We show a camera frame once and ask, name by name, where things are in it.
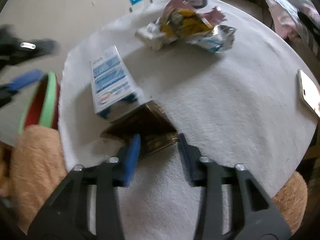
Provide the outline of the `white blue milk carton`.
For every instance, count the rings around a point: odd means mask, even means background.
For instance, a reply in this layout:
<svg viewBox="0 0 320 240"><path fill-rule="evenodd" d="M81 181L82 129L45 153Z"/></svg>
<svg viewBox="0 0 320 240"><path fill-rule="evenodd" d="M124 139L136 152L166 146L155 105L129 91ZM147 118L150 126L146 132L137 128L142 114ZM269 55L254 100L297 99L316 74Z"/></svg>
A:
<svg viewBox="0 0 320 240"><path fill-rule="evenodd" d="M89 61L91 90L96 115L113 122L145 102L116 46Z"/></svg>

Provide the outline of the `brown chocolate wrapper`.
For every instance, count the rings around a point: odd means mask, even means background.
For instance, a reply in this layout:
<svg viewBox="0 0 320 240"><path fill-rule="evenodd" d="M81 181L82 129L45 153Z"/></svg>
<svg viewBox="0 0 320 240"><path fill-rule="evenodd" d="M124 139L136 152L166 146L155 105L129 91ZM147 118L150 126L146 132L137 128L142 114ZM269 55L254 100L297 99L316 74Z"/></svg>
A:
<svg viewBox="0 0 320 240"><path fill-rule="evenodd" d="M176 127L163 109L154 101L144 103L115 121L100 137L115 139L128 144L135 135L140 135L140 154L143 159L178 141Z"/></svg>

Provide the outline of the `silver wrapper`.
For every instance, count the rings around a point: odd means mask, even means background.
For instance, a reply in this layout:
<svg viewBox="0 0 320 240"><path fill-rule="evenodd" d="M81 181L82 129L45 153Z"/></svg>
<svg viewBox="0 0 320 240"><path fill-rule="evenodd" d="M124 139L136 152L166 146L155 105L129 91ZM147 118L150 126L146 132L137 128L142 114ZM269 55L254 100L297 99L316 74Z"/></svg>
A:
<svg viewBox="0 0 320 240"><path fill-rule="evenodd" d="M203 14L185 0L170 0L162 16L137 29L135 36L153 50L184 40L217 53L232 49L235 39L236 29L224 25L225 20L225 14L218 7Z"/></svg>

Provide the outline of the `green rimmed red trash bin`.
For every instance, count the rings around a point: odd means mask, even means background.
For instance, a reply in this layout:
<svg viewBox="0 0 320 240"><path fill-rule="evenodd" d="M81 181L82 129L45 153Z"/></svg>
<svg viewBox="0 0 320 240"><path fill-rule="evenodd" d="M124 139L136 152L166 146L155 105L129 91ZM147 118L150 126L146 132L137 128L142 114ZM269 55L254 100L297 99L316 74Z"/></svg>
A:
<svg viewBox="0 0 320 240"><path fill-rule="evenodd" d="M31 125L57 129L59 96L60 84L55 73L48 72L44 74L21 116L18 134L22 134Z"/></svg>

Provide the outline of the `tan plush towel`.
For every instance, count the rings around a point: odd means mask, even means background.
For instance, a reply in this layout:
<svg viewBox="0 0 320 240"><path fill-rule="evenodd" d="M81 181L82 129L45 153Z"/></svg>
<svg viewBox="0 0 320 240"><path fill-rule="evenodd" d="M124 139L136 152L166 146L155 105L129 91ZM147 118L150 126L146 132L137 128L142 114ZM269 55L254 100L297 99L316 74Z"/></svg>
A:
<svg viewBox="0 0 320 240"><path fill-rule="evenodd" d="M13 198L18 227L26 233L67 172L56 129L31 125L18 136L10 163L1 144L1 198Z"/></svg>

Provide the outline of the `white table cloth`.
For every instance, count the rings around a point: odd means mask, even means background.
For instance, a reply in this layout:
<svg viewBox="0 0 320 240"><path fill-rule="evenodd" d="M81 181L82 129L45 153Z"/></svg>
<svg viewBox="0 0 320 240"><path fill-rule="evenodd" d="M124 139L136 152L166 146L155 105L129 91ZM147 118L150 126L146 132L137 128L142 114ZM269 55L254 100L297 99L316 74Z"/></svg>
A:
<svg viewBox="0 0 320 240"><path fill-rule="evenodd" d="M231 50L209 53L176 42L154 51L135 37L161 16L153 3L105 25L67 54L61 81L59 131L66 167L98 165L118 150L100 137L108 123L93 109L92 58L116 46L137 85L157 102L189 144L225 166L244 164L274 196L301 162L317 118L299 98L297 72L310 73L274 31L220 0L236 29Z"/></svg>

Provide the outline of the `white smartphone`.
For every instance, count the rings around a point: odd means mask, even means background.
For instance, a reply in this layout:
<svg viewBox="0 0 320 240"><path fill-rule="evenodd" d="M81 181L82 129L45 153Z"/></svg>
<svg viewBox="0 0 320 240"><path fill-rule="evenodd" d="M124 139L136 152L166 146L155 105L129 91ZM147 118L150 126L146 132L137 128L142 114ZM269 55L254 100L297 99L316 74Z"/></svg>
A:
<svg viewBox="0 0 320 240"><path fill-rule="evenodd" d="M315 83L302 69L298 70L297 75L299 83L299 97L301 101L319 118L319 90Z"/></svg>

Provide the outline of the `bed with plaid sheet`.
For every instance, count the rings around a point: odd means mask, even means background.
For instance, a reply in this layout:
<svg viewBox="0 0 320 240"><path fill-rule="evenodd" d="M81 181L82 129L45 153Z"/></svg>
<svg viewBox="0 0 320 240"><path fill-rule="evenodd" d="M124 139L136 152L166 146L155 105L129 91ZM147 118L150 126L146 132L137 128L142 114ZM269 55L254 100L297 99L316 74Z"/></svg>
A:
<svg viewBox="0 0 320 240"><path fill-rule="evenodd" d="M283 39L301 43L319 59L319 12L311 0L265 0L274 30Z"/></svg>

